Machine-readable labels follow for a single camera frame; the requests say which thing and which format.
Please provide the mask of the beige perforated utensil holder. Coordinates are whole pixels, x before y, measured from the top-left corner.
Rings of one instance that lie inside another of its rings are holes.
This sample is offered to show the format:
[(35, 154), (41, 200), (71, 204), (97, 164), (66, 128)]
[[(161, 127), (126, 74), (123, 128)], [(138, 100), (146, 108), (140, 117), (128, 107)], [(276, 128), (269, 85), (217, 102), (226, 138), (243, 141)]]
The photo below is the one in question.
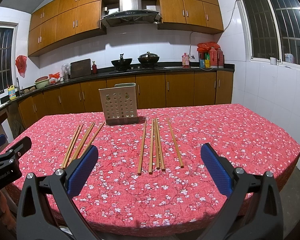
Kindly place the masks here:
[(98, 91), (107, 125), (138, 123), (136, 83), (119, 83)]

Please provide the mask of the black lidded wok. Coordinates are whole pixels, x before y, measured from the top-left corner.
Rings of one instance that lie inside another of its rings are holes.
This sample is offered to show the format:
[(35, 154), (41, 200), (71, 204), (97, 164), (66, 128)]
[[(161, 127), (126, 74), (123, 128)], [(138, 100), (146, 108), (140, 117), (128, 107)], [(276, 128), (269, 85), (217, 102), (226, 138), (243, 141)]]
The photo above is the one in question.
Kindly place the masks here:
[(149, 51), (147, 53), (141, 54), (138, 57), (138, 61), (141, 64), (143, 68), (154, 68), (160, 57), (155, 53), (150, 53)]

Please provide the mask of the red oil jugs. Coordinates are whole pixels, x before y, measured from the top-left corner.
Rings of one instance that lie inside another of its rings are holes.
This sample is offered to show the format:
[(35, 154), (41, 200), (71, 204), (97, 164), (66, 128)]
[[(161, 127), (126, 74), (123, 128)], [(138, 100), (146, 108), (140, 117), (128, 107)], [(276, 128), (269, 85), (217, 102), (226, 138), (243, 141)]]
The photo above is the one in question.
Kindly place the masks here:
[(220, 45), (216, 42), (197, 44), (200, 68), (223, 68), (224, 55)]

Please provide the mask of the steel range hood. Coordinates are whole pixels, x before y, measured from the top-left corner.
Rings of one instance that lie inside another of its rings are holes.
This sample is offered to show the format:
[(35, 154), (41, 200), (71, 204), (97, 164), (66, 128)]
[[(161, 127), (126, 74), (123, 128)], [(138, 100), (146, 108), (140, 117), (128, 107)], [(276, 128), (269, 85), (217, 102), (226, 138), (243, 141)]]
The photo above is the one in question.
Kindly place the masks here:
[(159, 0), (101, 0), (101, 23), (107, 28), (160, 22)]

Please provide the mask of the red floral tablecloth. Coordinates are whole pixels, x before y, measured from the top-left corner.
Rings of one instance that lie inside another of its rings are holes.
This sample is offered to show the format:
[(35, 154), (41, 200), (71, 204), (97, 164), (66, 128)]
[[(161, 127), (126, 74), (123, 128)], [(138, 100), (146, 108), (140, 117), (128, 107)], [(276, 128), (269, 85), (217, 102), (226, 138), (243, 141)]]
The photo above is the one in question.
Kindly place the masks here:
[(98, 162), (73, 201), (97, 231), (168, 236), (206, 227), (226, 197), (200, 157), (209, 143), (235, 167), (273, 173), (283, 188), (300, 145), (281, 127), (239, 104), (141, 109), (139, 122), (108, 126), (103, 113), (48, 115), (26, 129), (23, 176), (51, 175), (78, 126), (91, 129)]

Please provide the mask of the yellow detergent bottle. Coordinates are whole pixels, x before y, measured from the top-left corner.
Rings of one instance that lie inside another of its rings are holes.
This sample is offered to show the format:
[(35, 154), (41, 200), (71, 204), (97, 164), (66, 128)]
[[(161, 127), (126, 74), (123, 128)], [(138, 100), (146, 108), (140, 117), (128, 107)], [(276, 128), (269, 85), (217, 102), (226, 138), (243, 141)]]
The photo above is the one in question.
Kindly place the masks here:
[(8, 87), (8, 97), (9, 97), (10, 101), (16, 99), (17, 96), (16, 96), (16, 92), (15, 92), (15, 85), (11, 85)]

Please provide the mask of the red plastic bag on wall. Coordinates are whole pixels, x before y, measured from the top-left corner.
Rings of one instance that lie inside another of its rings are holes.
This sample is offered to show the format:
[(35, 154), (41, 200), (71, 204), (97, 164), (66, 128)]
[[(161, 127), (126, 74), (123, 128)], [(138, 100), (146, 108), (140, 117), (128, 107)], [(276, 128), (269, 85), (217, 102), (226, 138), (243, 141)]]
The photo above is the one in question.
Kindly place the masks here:
[(25, 55), (19, 55), (15, 59), (15, 66), (18, 70), (19, 75), (22, 78), (25, 78), (26, 74), (26, 68), (27, 68), (27, 56)]

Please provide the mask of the barred window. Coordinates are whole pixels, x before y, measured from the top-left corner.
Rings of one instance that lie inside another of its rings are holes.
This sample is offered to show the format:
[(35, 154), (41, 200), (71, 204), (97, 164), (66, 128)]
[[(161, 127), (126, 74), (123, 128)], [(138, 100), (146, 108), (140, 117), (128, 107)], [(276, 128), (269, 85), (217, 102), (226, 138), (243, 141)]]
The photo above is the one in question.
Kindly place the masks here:
[(241, 0), (250, 58), (300, 65), (300, 2)]
[(12, 43), (14, 29), (0, 26), (0, 91), (13, 84)]

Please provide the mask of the red sauce bottle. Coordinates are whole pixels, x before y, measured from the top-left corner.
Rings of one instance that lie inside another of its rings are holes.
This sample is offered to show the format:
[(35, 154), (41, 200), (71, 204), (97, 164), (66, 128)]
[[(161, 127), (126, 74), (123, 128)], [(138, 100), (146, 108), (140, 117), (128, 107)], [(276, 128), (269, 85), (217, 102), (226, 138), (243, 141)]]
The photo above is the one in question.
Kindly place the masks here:
[(93, 65), (92, 65), (92, 73), (93, 73), (93, 74), (97, 74), (97, 65), (96, 65), (95, 61), (93, 61)]

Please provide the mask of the right barred window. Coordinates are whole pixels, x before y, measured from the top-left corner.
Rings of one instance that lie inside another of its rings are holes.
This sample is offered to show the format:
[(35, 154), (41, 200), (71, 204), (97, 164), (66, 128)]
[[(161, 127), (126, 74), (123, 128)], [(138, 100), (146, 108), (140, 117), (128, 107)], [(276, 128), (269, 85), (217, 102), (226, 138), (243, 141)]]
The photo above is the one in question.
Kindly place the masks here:
[(241, 0), (250, 58), (300, 65), (300, 2)]

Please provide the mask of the left barred window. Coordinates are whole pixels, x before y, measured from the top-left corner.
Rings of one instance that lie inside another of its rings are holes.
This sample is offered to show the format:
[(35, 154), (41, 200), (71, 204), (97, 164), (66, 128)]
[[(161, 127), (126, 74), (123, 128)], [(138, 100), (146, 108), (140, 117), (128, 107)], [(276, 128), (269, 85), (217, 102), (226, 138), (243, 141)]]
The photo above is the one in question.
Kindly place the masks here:
[(0, 91), (13, 84), (12, 43), (14, 29), (0, 26)]

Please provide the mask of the upper wooden wall cabinets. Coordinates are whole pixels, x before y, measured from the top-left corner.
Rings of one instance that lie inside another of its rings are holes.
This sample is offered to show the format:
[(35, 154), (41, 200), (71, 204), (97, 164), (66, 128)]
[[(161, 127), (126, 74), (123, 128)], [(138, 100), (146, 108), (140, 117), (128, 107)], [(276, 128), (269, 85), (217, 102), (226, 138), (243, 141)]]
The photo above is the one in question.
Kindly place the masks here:
[(142, 23), (207, 34), (224, 30), (218, 0), (53, 0), (31, 15), (28, 55)]

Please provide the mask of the red bag on counter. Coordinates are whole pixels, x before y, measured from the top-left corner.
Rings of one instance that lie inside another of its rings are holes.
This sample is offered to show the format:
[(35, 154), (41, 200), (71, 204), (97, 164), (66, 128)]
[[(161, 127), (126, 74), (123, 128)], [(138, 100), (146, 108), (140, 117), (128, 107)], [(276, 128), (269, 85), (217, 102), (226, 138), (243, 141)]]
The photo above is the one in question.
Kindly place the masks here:
[(49, 74), (49, 84), (55, 84), (60, 81), (60, 72), (57, 72), (55, 74)]

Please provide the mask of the dark cutting board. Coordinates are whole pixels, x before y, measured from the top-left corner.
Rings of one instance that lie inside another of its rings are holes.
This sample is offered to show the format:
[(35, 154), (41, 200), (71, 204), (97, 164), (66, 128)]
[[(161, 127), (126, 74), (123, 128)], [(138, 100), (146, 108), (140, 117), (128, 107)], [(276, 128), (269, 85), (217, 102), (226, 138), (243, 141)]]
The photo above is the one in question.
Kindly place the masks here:
[(70, 78), (75, 79), (91, 74), (91, 59), (85, 59), (70, 63)]

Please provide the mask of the lower wooden kitchen cabinets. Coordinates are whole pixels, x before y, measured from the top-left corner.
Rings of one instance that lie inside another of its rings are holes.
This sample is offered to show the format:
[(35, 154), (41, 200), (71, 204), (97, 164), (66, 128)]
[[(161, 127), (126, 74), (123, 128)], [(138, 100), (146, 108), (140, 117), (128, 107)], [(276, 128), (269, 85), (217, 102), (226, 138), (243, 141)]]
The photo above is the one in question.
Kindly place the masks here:
[(138, 109), (228, 104), (232, 70), (187, 70), (107, 77), (38, 91), (18, 103), (25, 128), (46, 115), (104, 112), (135, 119)]

